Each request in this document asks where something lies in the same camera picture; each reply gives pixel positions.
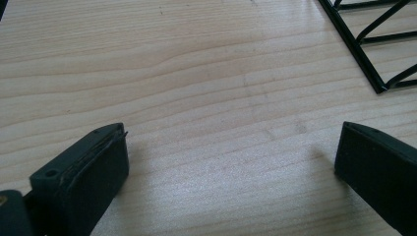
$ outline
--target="wood grain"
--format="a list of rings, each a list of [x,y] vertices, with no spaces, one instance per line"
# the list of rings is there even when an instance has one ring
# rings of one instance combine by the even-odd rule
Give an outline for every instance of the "wood grain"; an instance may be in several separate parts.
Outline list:
[[[375,95],[318,1],[14,0],[0,38],[1,190],[94,128],[129,131],[92,235],[397,234],[334,156],[343,121],[417,147],[416,89]],[[388,78],[416,48],[367,52]]]

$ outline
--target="black rubber piece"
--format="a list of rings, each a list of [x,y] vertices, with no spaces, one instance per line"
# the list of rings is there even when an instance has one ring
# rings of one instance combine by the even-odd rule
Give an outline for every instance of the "black rubber piece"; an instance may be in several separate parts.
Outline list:
[[[417,149],[379,130],[345,122],[335,161],[344,180],[402,235],[417,235]]]
[[[24,198],[19,191],[0,191],[0,235],[33,236]]]
[[[125,136],[121,123],[99,128],[30,176],[36,235],[90,235],[129,174]]]

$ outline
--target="black metal grid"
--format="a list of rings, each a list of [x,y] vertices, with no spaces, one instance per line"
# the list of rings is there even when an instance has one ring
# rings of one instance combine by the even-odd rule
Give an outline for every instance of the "black metal grid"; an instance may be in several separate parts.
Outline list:
[[[371,43],[388,43],[400,39],[415,39],[417,38],[417,31],[408,31],[402,33],[386,34],[380,36],[367,37],[367,35],[376,29],[380,24],[388,20],[392,15],[397,13],[400,9],[407,6],[412,2],[417,2],[417,0],[374,0],[368,2],[360,3],[350,3],[350,4],[341,4],[342,0],[335,0],[334,4],[329,0],[319,0],[325,9],[326,13],[330,17],[340,36],[343,38],[353,57],[356,59],[356,62],[361,67],[365,76],[368,78],[368,81],[371,83],[371,86],[374,88],[376,93],[381,93],[389,89],[397,88],[408,88],[417,86],[417,80],[408,80],[413,74],[417,72],[417,64],[411,66],[410,68],[404,70],[398,75],[394,76],[386,83],[381,78],[380,74],[375,69],[374,65],[369,60],[368,56],[362,49],[363,44]],[[356,11],[365,11],[366,9],[373,7],[380,7],[392,5],[386,12],[384,12],[380,17],[371,22],[366,28],[364,28],[358,36],[355,38],[350,31],[349,27],[346,25],[344,20],[340,17],[339,11],[342,10],[356,10]]]

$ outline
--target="wooden table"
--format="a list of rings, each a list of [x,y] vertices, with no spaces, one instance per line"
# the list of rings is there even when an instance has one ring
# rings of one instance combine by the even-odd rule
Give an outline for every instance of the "wooden table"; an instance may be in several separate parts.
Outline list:
[[[413,28],[416,9],[380,31]],[[416,48],[367,50],[388,78]],[[343,121],[417,147],[416,101],[374,93],[316,0],[13,0],[0,189],[27,193],[36,169],[123,122],[130,177],[92,235],[396,235],[334,157]]]

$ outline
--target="table surface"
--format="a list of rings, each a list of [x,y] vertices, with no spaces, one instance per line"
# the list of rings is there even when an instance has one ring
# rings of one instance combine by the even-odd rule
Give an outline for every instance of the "table surface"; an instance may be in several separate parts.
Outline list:
[[[416,5],[378,32],[415,30]],[[333,164],[343,121],[417,147],[417,89],[376,95],[317,0],[14,0],[0,38],[1,190],[97,127],[129,131],[92,235],[397,234]],[[416,48],[366,52],[386,80]]]

